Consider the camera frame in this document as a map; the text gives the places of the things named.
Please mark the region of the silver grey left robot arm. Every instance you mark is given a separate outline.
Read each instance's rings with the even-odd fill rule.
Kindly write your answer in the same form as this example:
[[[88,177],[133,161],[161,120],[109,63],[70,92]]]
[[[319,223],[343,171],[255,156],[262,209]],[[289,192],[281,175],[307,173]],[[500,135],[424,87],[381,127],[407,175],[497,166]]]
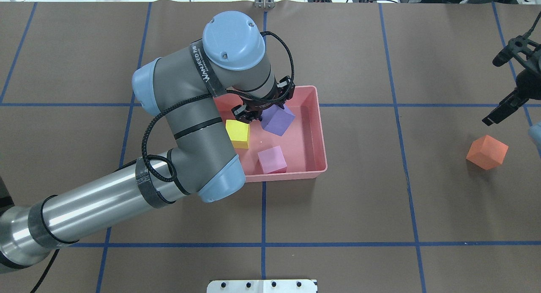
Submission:
[[[145,64],[133,74],[135,98],[153,119],[141,156],[115,172],[30,207],[14,204],[1,183],[1,272],[43,261],[60,250],[152,209],[197,194],[210,203],[235,193],[246,177],[214,99],[234,94],[236,120],[251,123],[294,93],[294,75],[276,81],[265,37],[247,14],[225,11],[201,39]]]

